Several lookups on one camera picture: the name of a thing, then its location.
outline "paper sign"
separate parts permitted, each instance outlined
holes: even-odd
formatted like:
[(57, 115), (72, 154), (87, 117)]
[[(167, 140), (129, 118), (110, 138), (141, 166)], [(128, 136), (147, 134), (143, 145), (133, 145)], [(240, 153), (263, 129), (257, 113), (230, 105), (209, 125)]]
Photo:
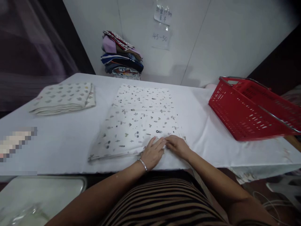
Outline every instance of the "paper sign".
[(170, 25), (172, 21), (172, 12), (168, 6), (164, 7), (158, 4), (155, 10), (154, 19), (161, 23)]
[(156, 24), (150, 33), (151, 46), (169, 49), (170, 29), (164, 24)]

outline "basket handle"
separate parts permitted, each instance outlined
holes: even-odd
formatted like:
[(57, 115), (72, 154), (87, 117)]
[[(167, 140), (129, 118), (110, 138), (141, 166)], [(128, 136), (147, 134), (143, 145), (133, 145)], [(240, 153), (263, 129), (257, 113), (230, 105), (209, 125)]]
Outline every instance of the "basket handle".
[(266, 113), (268, 113), (270, 116), (272, 116), (273, 118), (277, 119), (279, 122), (281, 122), (282, 124), (286, 125), (288, 128), (294, 130), (297, 133), (301, 133), (301, 131), (294, 129), (293, 127), (291, 127), (290, 125), (288, 125), (286, 122), (282, 121), (281, 119), (279, 119), (277, 116), (273, 115), (271, 112), (269, 112), (268, 110), (264, 109), (263, 107), (261, 107), (260, 105), (257, 105), (260, 109), (264, 110)]
[(254, 79), (251, 79), (251, 78), (242, 78), (242, 77), (233, 77), (233, 76), (220, 76), (219, 77), (221, 80), (223, 80), (225, 83), (227, 83), (229, 86), (233, 86), (232, 84), (228, 83), (226, 80), (224, 80), (223, 78), (238, 78), (238, 79), (245, 79), (245, 80), (250, 80), (250, 81), (253, 81), (255, 83), (257, 83), (258, 85), (261, 85), (263, 86), (264, 88), (266, 88), (267, 90), (270, 90), (270, 88), (266, 87), (265, 85), (259, 83), (258, 81), (254, 80)]

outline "folded clothing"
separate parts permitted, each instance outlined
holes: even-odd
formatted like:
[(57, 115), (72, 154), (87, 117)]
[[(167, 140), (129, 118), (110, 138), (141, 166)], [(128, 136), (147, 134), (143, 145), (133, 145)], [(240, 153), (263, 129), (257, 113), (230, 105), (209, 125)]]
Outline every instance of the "folded clothing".
[(49, 116), (94, 107), (95, 88), (92, 83), (46, 86), (30, 106), (30, 113)]
[(127, 51), (131, 48), (134, 48), (130, 43), (126, 42), (122, 39), (118, 34), (111, 32), (111, 31), (103, 31), (103, 33), (109, 36), (122, 50)]
[(103, 48), (106, 53), (116, 53), (116, 44), (107, 35), (103, 37)]
[(112, 73), (112, 70), (116, 67), (120, 67), (122, 66), (121, 64), (117, 64), (117, 63), (110, 63), (110, 64), (107, 64), (106, 67), (104, 68), (105, 72), (108, 73), (108, 74), (111, 74)]
[(116, 51), (117, 53), (131, 53), (133, 54), (139, 61), (142, 61), (142, 55), (137, 52), (136, 49), (132, 48), (130, 50), (124, 51), (116, 44)]
[(120, 64), (120, 66), (131, 67), (137, 70), (139, 73), (143, 71), (143, 65), (136, 59), (136, 57), (130, 53), (118, 55), (105, 53), (101, 58), (102, 63), (107, 67), (110, 64)]
[(101, 56), (100, 60), (104, 65), (107, 65), (108, 63), (110, 63), (112, 60), (114, 59), (126, 59), (126, 60), (131, 60), (130, 58), (128, 58), (127, 56), (121, 56), (121, 55), (117, 55), (117, 54), (112, 54), (112, 53), (105, 53)]
[(168, 89), (122, 84), (103, 122), (88, 161), (139, 155), (154, 136), (183, 137)]
[(125, 65), (127, 67), (131, 67), (135, 70), (137, 70), (139, 73), (141, 73), (143, 71), (143, 65), (141, 63), (138, 63), (134, 60), (131, 59), (122, 59), (122, 58), (116, 58), (114, 60), (111, 61), (112, 63), (119, 63), (122, 65)]
[(112, 70), (116, 78), (125, 78), (131, 80), (140, 80), (140, 74), (137, 70), (128, 67), (116, 67)]

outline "striped shirt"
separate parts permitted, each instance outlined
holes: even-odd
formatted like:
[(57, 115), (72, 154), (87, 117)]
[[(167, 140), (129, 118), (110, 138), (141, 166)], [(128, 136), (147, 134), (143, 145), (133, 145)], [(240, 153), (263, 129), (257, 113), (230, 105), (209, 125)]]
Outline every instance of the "striped shirt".
[[(184, 177), (142, 179), (120, 199), (102, 225), (229, 225), (196, 180), (187, 172), (176, 172)], [(239, 225), (266, 224), (243, 221)]]

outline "cable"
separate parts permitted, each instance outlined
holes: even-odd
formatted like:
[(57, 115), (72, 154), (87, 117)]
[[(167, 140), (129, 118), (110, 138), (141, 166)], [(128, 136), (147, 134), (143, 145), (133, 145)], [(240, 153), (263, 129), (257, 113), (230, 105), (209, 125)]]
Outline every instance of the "cable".
[(273, 204), (273, 206), (286, 206), (286, 207), (293, 207), (295, 208), (293, 205), (288, 205), (288, 204)]
[(265, 202), (264, 204), (262, 204), (263, 206), (270, 204), (270, 203), (274, 203), (274, 202), (282, 202), (282, 203), (287, 203), (287, 204), (291, 204), (290, 201), (286, 201), (286, 200), (280, 200), (280, 199), (276, 199), (276, 200), (272, 200), (270, 202)]
[(270, 201), (267, 197), (265, 197), (263, 194), (261, 194), (261, 193), (259, 193), (259, 192), (257, 192), (257, 191), (253, 191), (253, 197), (254, 197), (254, 198), (255, 198), (255, 195), (254, 195), (255, 193), (257, 193), (257, 194), (261, 195), (262, 197), (264, 197), (264, 198), (270, 203), (270, 205), (274, 208), (274, 210), (275, 210), (275, 212), (276, 212), (276, 214), (277, 214), (277, 216), (278, 216), (278, 219), (277, 219), (276, 217), (274, 217), (273, 215), (270, 214), (272, 218), (274, 218), (274, 219), (275, 219), (276, 221), (278, 221), (279, 223), (282, 223), (282, 224), (284, 224), (284, 225), (286, 225), (286, 226), (290, 226), (289, 224), (284, 223), (284, 222), (282, 222), (282, 221), (280, 220), (280, 216), (279, 216), (279, 214), (278, 214), (278, 212), (277, 212), (275, 206), (271, 203), (271, 201)]

